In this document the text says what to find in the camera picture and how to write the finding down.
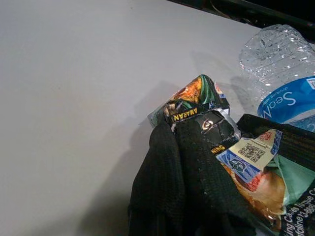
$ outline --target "white table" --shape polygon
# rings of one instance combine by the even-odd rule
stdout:
[[[238,120],[257,31],[165,0],[1,1],[0,235],[126,235],[147,114],[204,73]]]

